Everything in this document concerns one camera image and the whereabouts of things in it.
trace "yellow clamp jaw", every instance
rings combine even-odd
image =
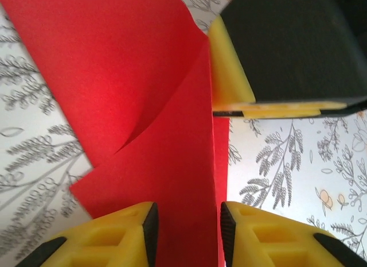
[[[227,267],[367,267],[328,232],[241,203],[222,203],[220,222]],[[17,267],[154,267],[157,240],[145,202],[55,235]]]
[[[63,231],[17,267],[154,267],[157,240],[158,207],[145,202]]]
[[[221,205],[227,267],[366,267],[327,231],[236,202]]]

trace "black rubber tip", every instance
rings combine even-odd
[[[158,245],[158,228],[158,205],[156,203],[153,203],[143,223],[145,249],[147,253],[149,267],[155,266],[155,258],[157,257]]]
[[[227,267],[232,267],[235,250],[236,222],[225,202],[220,208],[220,229],[223,241],[224,258]]]
[[[214,111],[214,117],[243,117],[242,111]]]
[[[41,265],[50,256],[52,256],[52,254],[56,252],[66,240],[66,237],[58,237],[48,242],[42,243],[36,250],[24,258],[16,267],[41,267]]]
[[[367,267],[367,262],[339,239],[320,233],[314,234],[314,238],[345,267]]]

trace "yellow plastic part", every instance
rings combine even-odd
[[[232,267],[342,267],[313,237],[327,231],[237,202],[226,202],[236,222]]]
[[[42,267],[148,267],[143,222],[145,202],[63,231],[67,241]]]
[[[316,116],[320,110],[344,109],[339,102],[255,103],[256,97],[233,47],[224,22],[218,16],[208,32],[213,82],[213,111],[243,111],[247,118]]]
[[[253,103],[255,96],[237,57],[223,20],[218,16],[208,32],[213,80],[213,110],[227,105]]]
[[[254,110],[243,111],[246,119],[267,119],[267,118],[301,118],[313,117],[321,114],[320,110]]]

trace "red foam sheet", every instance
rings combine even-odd
[[[206,44],[150,127],[71,188],[93,217],[156,201],[157,266],[218,264],[208,57]]]
[[[72,187],[86,210],[156,201],[157,266],[217,266],[228,121],[214,120],[214,175],[208,39],[185,5],[0,1],[96,167]]]
[[[229,119],[214,117],[214,183],[216,189],[217,219],[220,220],[220,206],[227,200],[228,136]],[[218,222],[218,262],[224,265],[224,251]]]
[[[94,166],[144,131],[206,40],[181,0],[1,3]]]

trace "black rubber pad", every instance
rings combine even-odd
[[[256,102],[366,100],[367,59],[343,11],[336,0],[233,0],[222,11]]]
[[[214,117],[243,117],[242,111],[214,111]]]
[[[367,262],[339,239],[320,233],[314,234],[314,238],[345,267],[367,267]]]
[[[225,202],[220,208],[220,229],[223,241],[224,258],[227,267],[232,267],[235,250],[236,222]]]
[[[16,267],[41,267],[41,265],[50,256],[52,256],[52,254],[56,252],[66,240],[66,237],[58,237],[48,242],[42,243],[36,250],[24,258]]]
[[[156,203],[153,203],[143,223],[145,249],[147,253],[149,267],[155,266],[155,258],[157,256],[158,244],[158,227],[158,205]]]

